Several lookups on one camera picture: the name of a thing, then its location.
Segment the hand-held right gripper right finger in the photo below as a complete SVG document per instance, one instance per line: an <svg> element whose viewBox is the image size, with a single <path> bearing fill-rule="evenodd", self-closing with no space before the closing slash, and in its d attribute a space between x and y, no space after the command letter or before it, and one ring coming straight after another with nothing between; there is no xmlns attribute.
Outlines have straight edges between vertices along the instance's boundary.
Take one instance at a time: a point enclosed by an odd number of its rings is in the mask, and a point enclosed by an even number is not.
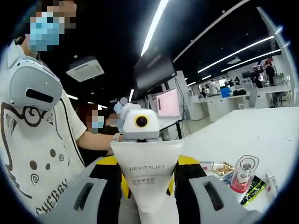
<svg viewBox="0 0 299 224"><path fill-rule="evenodd" d="M257 224L262 215L247 210L233 191L200 162L180 155L174 168L174 196L181 224Z"/></svg>

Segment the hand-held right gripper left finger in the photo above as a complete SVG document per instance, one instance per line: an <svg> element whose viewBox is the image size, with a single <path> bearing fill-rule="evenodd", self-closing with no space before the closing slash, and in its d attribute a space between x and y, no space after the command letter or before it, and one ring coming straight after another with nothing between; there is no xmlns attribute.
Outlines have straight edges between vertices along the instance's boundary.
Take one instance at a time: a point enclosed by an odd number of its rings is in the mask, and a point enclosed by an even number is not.
<svg viewBox="0 0 299 224"><path fill-rule="evenodd" d="M129 224L130 206L121 190L121 171L114 157L96 160L64 190L41 224Z"/></svg>

